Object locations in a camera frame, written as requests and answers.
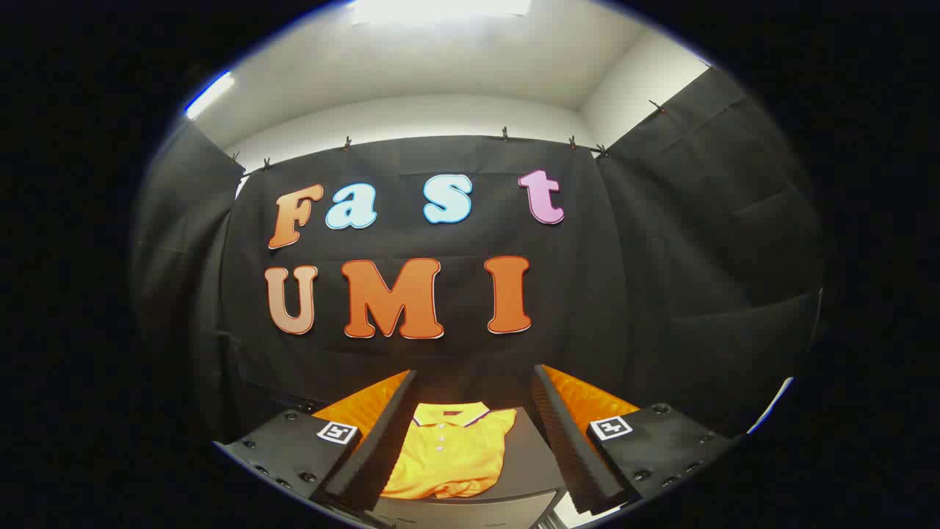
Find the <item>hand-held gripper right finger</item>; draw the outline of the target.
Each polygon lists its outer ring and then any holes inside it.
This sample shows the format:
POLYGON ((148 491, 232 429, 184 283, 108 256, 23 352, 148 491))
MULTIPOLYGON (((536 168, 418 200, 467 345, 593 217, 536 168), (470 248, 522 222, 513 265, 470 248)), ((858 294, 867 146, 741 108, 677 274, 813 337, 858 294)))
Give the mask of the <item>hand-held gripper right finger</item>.
POLYGON ((667 403, 638 408, 538 364, 532 398, 579 513, 637 508, 668 494, 738 445, 667 403))

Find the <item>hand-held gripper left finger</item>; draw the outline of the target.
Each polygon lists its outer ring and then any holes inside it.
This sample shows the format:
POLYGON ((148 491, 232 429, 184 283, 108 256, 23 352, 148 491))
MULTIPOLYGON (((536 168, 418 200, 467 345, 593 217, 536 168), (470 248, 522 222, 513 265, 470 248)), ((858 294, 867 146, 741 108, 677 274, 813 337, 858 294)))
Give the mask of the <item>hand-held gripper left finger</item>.
POLYGON ((252 431, 214 442, 256 478, 328 515, 375 508, 419 399, 406 370, 320 411, 283 406, 252 431))

